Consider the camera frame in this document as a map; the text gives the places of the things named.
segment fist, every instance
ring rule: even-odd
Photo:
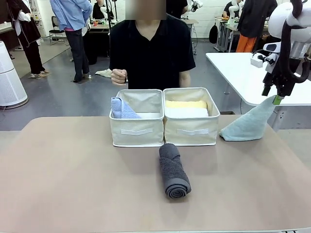
[[[111,81],[115,85],[124,86],[127,79],[127,72],[125,69],[114,69],[111,74]]]

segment chair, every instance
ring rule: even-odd
[[[55,29],[55,27],[59,27],[58,21],[56,16],[52,16],[52,26],[53,26],[53,30],[50,30],[50,45],[54,45],[58,42],[59,39],[62,39],[65,43],[66,46],[68,46],[65,42],[65,39],[63,38],[63,30],[57,30]],[[55,37],[56,42],[52,44],[52,35]]]

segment blue shirt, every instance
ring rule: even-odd
[[[59,23],[59,30],[82,29],[92,13],[92,5],[88,0],[50,0],[50,3]]]

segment gray rolled towel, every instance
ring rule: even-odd
[[[160,147],[160,166],[165,193],[170,198],[182,198],[191,192],[191,186],[180,161],[180,154],[173,144]]]

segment blue towel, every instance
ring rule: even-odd
[[[220,136],[225,141],[236,142],[262,138],[267,126],[267,120],[276,107],[273,105],[274,98],[275,96],[267,98],[260,105],[223,128],[220,131]]]
[[[111,110],[114,118],[137,119],[141,118],[124,100],[113,97],[111,98]]]

